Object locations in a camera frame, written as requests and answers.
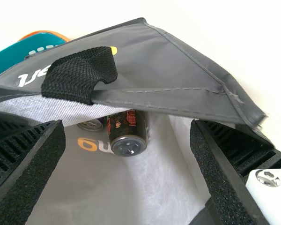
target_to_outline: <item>gray fabric flap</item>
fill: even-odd
[[[55,60],[97,46],[117,48],[118,79],[95,87],[101,90],[92,96],[95,103],[246,124],[251,129],[265,117],[227,71],[143,18],[30,57],[2,73],[0,85],[40,93]]]

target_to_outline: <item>white plastic piece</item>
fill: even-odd
[[[261,183],[256,172],[250,172],[246,187],[259,206],[270,225],[281,225],[281,183],[277,187],[269,187]],[[277,176],[281,182],[281,169],[266,170]]]
[[[35,50],[32,50],[32,51],[30,51],[28,54],[29,55],[33,55],[33,54],[35,54],[36,53],[36,51]]]
[[[40,52],[40,51],[42,51],[42,50],[44,50],[44,47],[39,47],[39,48],[37,48],[37,51],[38,51],[38,52]]]

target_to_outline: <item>black webbing strap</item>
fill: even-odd
[[[118,77],[110,47],[96,47],[52,63],[42,84],[42,96],[92,104],[91,92],[102,81]]]

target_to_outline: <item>gray bag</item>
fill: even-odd
[[[112,46],[118,78],[95,86],[95,104],[42,97],[54,61],[98,46]],[[131,108],[148,112],[149,121],[148,149],[136,157],[107,154],[106,132],[75,125]],[[0,112],[66,127],[66,151],[27,222],[34,225],[189,224],[210,197],[189,147],[191,118],[237,125],[268,141],[256,129],[265,114],[232,75],[143,18],[14,65],[0,75]]]

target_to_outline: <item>white wall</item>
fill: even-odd
[[[280,0],[2,0],[0,50],[35,30],[77,38],[137,17],[232,73],[268,114],[263,132],[281,150]]]

